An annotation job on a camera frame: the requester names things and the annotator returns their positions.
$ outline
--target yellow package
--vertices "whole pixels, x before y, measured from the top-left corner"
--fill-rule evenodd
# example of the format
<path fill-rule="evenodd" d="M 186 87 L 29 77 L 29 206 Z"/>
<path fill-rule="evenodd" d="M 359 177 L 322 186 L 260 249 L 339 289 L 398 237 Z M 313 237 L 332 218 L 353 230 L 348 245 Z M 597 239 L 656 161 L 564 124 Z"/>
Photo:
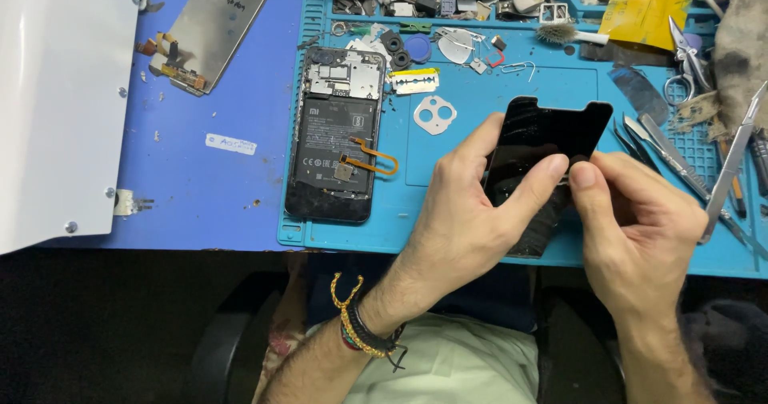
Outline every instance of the yellow package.
<path fill-rule="evenodd" d="M 669 16 L 685 24 L 692 0 L 610 0 L 600 24 L 600 34 L 612 40 L 632 41 L 672 50 Z"/>

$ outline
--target handwritten label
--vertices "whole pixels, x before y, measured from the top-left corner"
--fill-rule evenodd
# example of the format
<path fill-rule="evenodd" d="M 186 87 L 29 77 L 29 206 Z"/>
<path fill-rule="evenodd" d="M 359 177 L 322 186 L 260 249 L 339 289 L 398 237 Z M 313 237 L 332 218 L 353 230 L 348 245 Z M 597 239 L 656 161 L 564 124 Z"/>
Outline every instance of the handwritten label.
<path fill-rule="evenodd" d="M 233 139 L 219 134 L 206 134 L 205 145 L 217 149 L 231 150 L 241 154 L 253 155 L 256 153 L 256 144 L 247 140 Z"/>
<path fill-rule="evenodd" d="M 226 0 L 227 5 L 233 5 L 238 10 L 245 12 L 245 5 L 241 4 L 239 0 Z"/>

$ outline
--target small brush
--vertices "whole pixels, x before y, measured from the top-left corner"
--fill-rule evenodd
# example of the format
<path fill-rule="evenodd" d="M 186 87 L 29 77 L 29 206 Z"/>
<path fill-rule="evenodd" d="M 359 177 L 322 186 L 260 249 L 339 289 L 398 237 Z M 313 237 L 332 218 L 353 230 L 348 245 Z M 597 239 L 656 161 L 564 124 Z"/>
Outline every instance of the small brush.
<path fill-rule="evenodd" d="M 608 36 L 606 34 L 581 32 L 570 24 L 544 24 L 539 26 L 536 28 L 536 38 L 554 44 L 568 44 L 575 40 L 602 45 L 608 43 Z"/>

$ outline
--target blue plastic disc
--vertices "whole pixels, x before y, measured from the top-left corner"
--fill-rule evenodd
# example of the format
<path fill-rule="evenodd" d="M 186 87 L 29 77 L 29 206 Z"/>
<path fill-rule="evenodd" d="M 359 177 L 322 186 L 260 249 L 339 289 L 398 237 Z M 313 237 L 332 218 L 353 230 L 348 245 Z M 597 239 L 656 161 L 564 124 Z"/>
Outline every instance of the blue plastic disc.
<path fill-rule="evenodd" d="M 424 34 L 411 36 L 406 40 L 404 47 L 411 55 L 411 60 L 419 64 L 427 62 L 432 56 L 432 42 L 429 41 L 429 36 Z"/>

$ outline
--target brush bristles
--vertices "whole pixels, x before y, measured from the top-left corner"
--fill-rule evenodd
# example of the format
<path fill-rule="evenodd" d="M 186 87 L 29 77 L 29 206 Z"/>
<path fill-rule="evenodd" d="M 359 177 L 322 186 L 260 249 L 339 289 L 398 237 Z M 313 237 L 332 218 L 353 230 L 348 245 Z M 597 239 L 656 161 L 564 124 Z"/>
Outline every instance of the brush bristles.
<path fill-rule="evenodd" d="M 536 38 L 553 44 L 567 44 L 576 39 L 576 28 L 570 24 L 545 24 L 536 28 Z"/>

